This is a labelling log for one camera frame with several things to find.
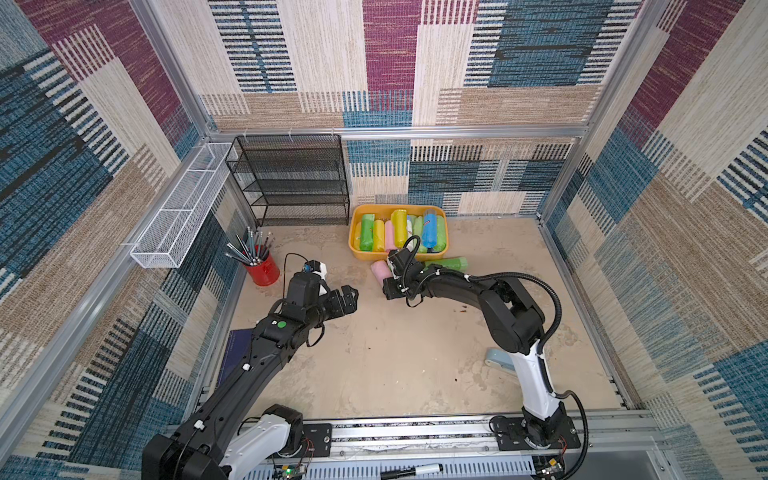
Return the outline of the pink roll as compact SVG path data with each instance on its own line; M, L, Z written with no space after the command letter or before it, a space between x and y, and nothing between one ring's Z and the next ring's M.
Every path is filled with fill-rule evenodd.
M389 252L395 249L394 225L391 220L387 220L385 222L385 250Z
M378 260L372 263L370 269L381 288L384 287L387 279L393 278L392 271L386 260Z

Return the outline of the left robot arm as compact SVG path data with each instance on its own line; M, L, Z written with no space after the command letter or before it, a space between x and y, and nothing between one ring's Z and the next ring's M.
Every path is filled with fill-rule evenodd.
M287 407L263 414L245 434L238 430L269 382L307 343L311 330L357 310L358 291L331 289L316 272L300 271L251 331L251 344L212 396L169 436L144 447L144 479L242 479L268 457L301 445L303 416Z

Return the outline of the blue trash bag roll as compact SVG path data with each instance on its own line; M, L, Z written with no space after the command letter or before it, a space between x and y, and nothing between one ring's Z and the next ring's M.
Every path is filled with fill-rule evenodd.
M422 244L426 249L434 249L438 240L437 212L435 209L427 209L423 215Z

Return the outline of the yellow trash bag roll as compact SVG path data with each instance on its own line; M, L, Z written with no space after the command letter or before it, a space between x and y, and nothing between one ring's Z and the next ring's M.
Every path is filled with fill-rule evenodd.
M362 232L362 223L361 222L357 222L355 224L354 229L353 229L352 247L353 247L354 250L359 250L360 249L361 232Z

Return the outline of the fat green roll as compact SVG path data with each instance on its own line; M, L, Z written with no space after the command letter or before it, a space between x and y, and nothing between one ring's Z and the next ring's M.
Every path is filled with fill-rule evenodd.
M435 253L443 252L447 247L447 227L445 218L441 215L436 216L436 242L433 247Z

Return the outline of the green roll with red label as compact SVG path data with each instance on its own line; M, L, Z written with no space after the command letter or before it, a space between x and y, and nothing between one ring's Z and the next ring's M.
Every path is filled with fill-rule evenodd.
M424 262L424 265L425 266L438 265L443 268L465 272L469 266L469 262L466 257L453 257L453 258L441 258L436 260L427 260Z

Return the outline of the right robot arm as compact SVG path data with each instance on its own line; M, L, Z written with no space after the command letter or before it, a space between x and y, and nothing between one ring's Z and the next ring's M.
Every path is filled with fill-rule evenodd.
M469 275L416 259L421 238L388 253L391 276L382 291L389 300L445 298L481 311L497 346L510 355L522 390L520 417L495 415L488 428L501 450L524 445L533 450L555 448L553 464L539 465L535 479L570 479L584 465L589 450L589 424L583 402L572 390L553 386L544 347L562 321L563 308L555 290L523 272Z

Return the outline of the light green roll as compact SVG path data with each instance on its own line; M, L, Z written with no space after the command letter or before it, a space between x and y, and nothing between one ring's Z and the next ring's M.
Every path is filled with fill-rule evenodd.
M422 216L415 216L412 222L413 234L420 239L420 245L418 247L419 253L427 253L427 247L424 240L424 219Z

